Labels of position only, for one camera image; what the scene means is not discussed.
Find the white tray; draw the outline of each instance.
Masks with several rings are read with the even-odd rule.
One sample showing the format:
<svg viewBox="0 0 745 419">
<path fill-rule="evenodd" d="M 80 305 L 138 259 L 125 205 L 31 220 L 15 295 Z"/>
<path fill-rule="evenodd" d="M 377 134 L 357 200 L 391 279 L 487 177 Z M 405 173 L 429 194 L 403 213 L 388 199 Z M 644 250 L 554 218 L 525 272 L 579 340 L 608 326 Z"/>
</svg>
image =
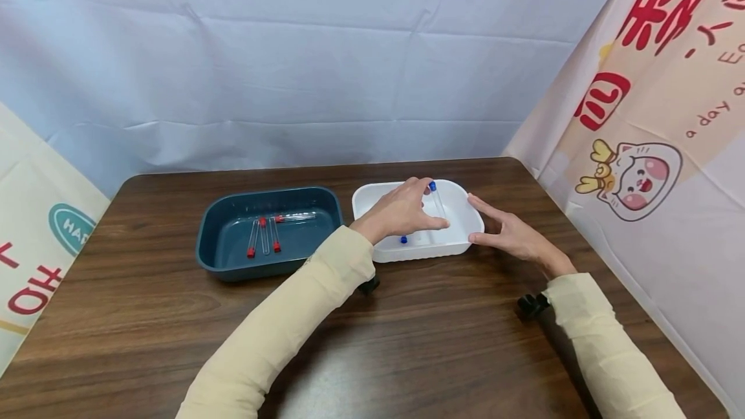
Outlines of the white tray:
<svg viewBox="0 0 745 419">
<path fill-rule="evenodd" d="M 354 218 L 362 217 L 382 195 L 401 183 L 403 182 L 366 184 L 354 191 L 352 196 Z M 406 244 L 401 243 L 401 237 L 388 237 L 374 247 L 372 253 L 374 262 L 411 261 L 412 259 L 461 254 L 471 246 L 468 241 L 469 234 L 484 231 L 484 220 L 481 219 L 479 212 L 468 203 L 468 194 L 465 189 L 450 180 L 435 180 L 435 184 L 442 199 L 446 218 L 450 221 L 450 227 L 438 231 L 418 231 L 407 237 Z M 422 202 L 424 212 L 437 217 L 433 195 L 426 195 Z"/>
</svg>

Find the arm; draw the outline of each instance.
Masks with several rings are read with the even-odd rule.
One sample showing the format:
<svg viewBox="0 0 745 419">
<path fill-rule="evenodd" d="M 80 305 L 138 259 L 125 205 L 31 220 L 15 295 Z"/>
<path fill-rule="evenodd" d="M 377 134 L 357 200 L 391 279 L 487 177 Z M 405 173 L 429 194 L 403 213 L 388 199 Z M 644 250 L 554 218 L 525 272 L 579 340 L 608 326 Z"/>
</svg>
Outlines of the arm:
<svg viewBox="0 0 745 419">
<path fill-rule="evenodd" d="M 470 195 L 469 202 L 501 225 L 497 234 L 474 233 L 470 241 L 499 248 L 538 264 L 548 278 L 545 296 L 557 325 L 572 341 L 579 369 L 605 419 L 685 418 L 647 356 L 629 339 L 603 292 L 579 274 L 566 254 L 514 214 Z"/>
<path fill-rule="evenodd" d="M 341 227 L 276 288 L 206 362 L 177 419 L 255 419 L 271 384 L 313 330 L 374 275 L 373 244 L 446 228 L 422 211 L 432 178 L 409 178 L 349 228 Z"/>
<path fill-rule="evenodd" d="M 579 369 L 604 418 L 686 417 L 589 274 L 557 277 L 544 294 L 557 325 L 572 341 Z"/>
</svg>

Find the black clamp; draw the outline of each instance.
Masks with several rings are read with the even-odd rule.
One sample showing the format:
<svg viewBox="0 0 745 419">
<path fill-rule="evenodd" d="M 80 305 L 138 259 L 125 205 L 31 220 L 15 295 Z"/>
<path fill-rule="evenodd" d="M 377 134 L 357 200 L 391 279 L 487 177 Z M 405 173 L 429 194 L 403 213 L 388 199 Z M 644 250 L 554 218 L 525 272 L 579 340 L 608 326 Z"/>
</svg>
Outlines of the black clamp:
<svg viewBox="0 0 745 419">
<path fill-rule="evenodd" d="M 361 291 L 364 296 L 368 296 L 370 293 L 374 291 L 375 288 L 378 288 L 380 286 L 380 279 L 377 275 L 374 275 L 371 279 L 368 281 L 362 283 L 362 285 L 357 287 L 357 290 Z"/>
<path fill-rule="evenodd" d="M 538 293 L 536 296 L 525 295 L 521 297 L 517 300 L 517 306 L 520 312 L 523 313 L 523 318 L 530 320 L 538 317 L 541 312 L 550 306 L 550 303 L 543 293 Z"/>
</svg>

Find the dark teal tray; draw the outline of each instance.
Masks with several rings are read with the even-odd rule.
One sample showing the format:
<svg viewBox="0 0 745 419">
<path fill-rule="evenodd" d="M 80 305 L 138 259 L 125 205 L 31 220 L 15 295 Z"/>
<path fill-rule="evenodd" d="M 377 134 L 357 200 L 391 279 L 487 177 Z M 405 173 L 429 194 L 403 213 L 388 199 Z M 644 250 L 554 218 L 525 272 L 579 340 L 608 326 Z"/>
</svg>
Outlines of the dark teal tray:
<svg viewBox="0 0 745 419">
<path fill-rule="evenodd" d="M 270 242 L 269 255 L 264 256 L 259 237 L 256 256 L 246 257 L 254 219 L 298 212 L 315 212 L 316 218 L 307 222 L 278 223 L 281 251 L 275 253 Z M 202 218 L 197 236 L 197 262 L 226 282 L 289 274 L 302 266 L 342 224 L 339 200 L 327 188 L 229 195 L 213 202 Z"/>
</svg>

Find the plastic tray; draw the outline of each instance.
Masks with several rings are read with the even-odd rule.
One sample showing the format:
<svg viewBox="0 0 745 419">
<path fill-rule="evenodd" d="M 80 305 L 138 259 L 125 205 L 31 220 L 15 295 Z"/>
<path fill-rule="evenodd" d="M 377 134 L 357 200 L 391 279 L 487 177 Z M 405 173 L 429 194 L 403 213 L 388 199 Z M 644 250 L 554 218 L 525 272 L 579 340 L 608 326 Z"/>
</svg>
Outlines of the plastic tray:
<svg viewBox="0 0 745 419">
<path fill-rule="evenodd" d="M 315 212 L 306 222 L 280 222 L 281 251 L 264 255 L 261 237 L 256 255 L 246 257 L 251 227 L 257 217 L 278 213 Z M 331 233 L 342 225 L 339 200 L 327 188 L 295 188 L 229 195 L 207 208 L 197 237 L 197 262 L 221 281 L 289 274 L 303 265 Z"/>
<path fill-rule="evenodd" d="M 382 195 L 397 187 L 402 182 L 366 184 L 354 191 L 352 210 L 354 218 L 364 213 L 378 202 Z M 388 237 L 376 244 L 372 260 L 377 263 L 410 261 L 428 257 L 452 256 L 466 252 L 471 246 L 469 234 L 484 231 L 484 220 L 476 209 L 468 203 L 468 194 L 460 185 L 450 180 L 435 180 L 440 192 L 445 215 L 450 221 L 450 228 L 438 231 L 418 231 L 407 237 L 406 244 L 400 237 Z M 424 212 L 437 216 L 437 207 L 432 195 L 422 199 Z"/>
</svg>

